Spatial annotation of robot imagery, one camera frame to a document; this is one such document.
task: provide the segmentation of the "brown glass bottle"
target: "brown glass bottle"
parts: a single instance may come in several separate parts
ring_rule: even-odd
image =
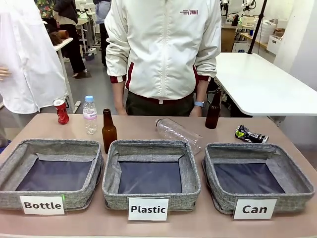
[[[217,89],[212,103],[209,105],[205,122],[205,126],[209,129],[215,129],[217,127],[218,119],[220,116],[221,93],[222,91],[220,89]]]
[[[110,109],[104,109],[103,139],[105,152],[108,153],[110,144],[117,140],[117,129],[113,125]]]

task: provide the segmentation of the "black pole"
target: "black pole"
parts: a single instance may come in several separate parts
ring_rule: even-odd
[[[259,14],[258,24],[257,24],[256,30],[255,30],[255,32],[253,34],[253,38],[252,38],[252,42],[251,42],[248,54],[252,54],[252,49],[253,49],[254,43],[256,42],[256,38],[257,38],[257,35],[258,35],[258,32],[259,32],[259,28],[260,28],[260,25],[262,23],[262,19],[264,17],[264,10],[265,10],[265,7],[266,7],[266,2],[267,2],[267,0],[264,0],[264,2],[263,2],[262,10],[261,10],[261,13]]]

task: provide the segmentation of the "blue watch strap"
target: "blue watch strap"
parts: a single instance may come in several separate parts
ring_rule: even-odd
[[[195,102],[194,105],[198,107],[204,107],[205,102]]]

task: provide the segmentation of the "bottle neck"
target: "bottle neck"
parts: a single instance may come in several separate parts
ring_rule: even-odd
[[[217,90],[214,97],[213,97],[213,100],[211,102],[211,105],[213,106],[219,106],[220,105],[220,101],[221,101],[221,91],[220,90]]]
[[[104,126],[113,125],[111,111],[109,109],[104,110]]]

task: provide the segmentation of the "paper sign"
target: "paper sign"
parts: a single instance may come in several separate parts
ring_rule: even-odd
[[[129,221],[166,221],[168,198],[129,198]]]
[[[33,215],[64,215],[64,206],[61,196],[37,197],[20,196],[25,214]]]
[[[271,219],[277,199],[239,199],[234,220]]]

